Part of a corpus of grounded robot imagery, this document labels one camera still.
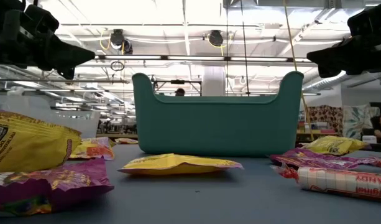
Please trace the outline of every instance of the white candy wrapper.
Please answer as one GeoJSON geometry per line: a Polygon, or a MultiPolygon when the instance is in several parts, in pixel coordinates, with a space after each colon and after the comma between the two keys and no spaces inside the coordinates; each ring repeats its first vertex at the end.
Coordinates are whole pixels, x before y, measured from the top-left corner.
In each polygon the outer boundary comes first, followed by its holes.
{"type": "Polygon", "coordinates": [[[305,190],[343,194],[351,197],[381,199],[381,175],[347,170],[272,166],[281,176],[295,179],[305,190]]]}

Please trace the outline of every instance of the gray table surface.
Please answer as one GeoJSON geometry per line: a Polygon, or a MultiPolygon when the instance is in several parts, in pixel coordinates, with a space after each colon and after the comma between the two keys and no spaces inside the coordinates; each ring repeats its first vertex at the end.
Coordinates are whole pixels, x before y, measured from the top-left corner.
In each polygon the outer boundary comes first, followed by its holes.
{"type": "MultiPolygon", "coordinates": [[[[203,175],[131,177],[117,172],[145,156],[138,146],[116,146],[107,161],[113,191],[71,210],[24,218],[0,218],[0,223],[370,223],[381,222],[381,202],[300,190],[284,179],[268,159],[227,158],[245,170],[203,175]]],[[[354,157],[380,156],[359,151],[354,157]]],[[[381,172],[363,166],[359,170],[381,172]]]]}

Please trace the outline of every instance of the wrapper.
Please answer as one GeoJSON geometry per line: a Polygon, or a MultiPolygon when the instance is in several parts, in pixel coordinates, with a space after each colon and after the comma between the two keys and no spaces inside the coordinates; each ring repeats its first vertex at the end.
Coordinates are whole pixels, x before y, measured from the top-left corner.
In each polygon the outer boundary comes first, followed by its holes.
{"type": "Polygon", "coordinates": [[[292,149],[282,155],[271,155],[273,163],[284,163],[290,167],[318,167],[328,169],[354,169],[359,165],[381,167],[381,158],[336,157],[314,153],[307,149],[292,149]]]}
{"type": "Polygon", "coordinates": [[[381,200],[378,174],[311,167],[300,167],[298,171],[288,166],[272,168],[285,178],[295,179],[304,190],[381,200]]]}
{"type": "Polygon", "coordinates": [[[228,168],[243,169],[240,163],[229,160],[162,154],[135,159],[118,171],[128,174],[171,175],[199,174],[228,168]]]}
{"type": "Polygon", "coordinates": [[[137,140],[129,139],[129,138],[119,138],[115,140],[118,144],[138,144],[137,140]]]}
{"type": "Polygon", "coordinates": [[[0,173],[0,213],[56,212],[113,188],[103,159],[50,170],[0,173]]]}
{"type": "Polygon", "coordinates": [[[103,158],[113,160],[113,145],[115,143],[107,137],[82,139],[81,144],[70,155],[70,159],[103,158]]]}
{"type": "Polygon", "coordinates": [[[367,143],[356,139],[337,136],[325,136],[313,141],[303,148],[309,149],[316,153],[343,156],[345,154],[362,149],[366,146],[367,143]]]}
{"type": "Polygon", "coordinates": [[[79,145],[80,132],[0,111],[0,172],[31,172],[62,165],[79,145]]]}

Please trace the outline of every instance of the purple snack bag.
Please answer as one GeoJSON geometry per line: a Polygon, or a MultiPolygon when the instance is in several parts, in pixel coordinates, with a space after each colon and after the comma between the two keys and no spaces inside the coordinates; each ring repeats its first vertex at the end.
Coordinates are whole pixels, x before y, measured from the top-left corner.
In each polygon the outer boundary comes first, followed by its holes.
{"type": "Polygon", "coordinates": [[[381,167],[381,158],[337,157],[312,152],[307,149],[291,149],[282,155],[271,155],[274,163],[284,163],[292,167],[318,167],[327,169],[354,169],[359,165],[381,167]]]}
{"type": "Polygon", "coordinates": [[[14,215],[56,212],[113,188],[104,159],[50,170],[0,173],[0,212],[14,215]]]}

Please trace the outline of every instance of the yellow chip bag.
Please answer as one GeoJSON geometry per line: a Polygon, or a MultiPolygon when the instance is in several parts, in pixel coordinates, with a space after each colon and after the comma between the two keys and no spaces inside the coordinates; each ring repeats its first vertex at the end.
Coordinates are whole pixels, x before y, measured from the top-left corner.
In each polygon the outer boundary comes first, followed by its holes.
{"type": "Polygon", "coordinates": [[[228,168],[243,169],[240,163],[224,159],[162,154],[134,159],[118,171],[127,174],[171,175],[200,174],[228,168]]]}
{"type": "Polygon", "coordinates": [[[309,149],[316,153],[330,154],[334,156],[343,156],[345,154],[364,148],[367,143],[345,137],[325,136],[319,138],[303,149],[309,149]]]}
{"type": "Polygon", "coordinates": [[[112,142],[108,137],[82,139],[81,144],[71,153],[70,159],[103,158],[113,160],[112,142]]]}
{"type": "Polygon", "coordinates": [[[0,172],[32,172],[63,164],[80,132],[21,114],[0,111],[0,172]]]}

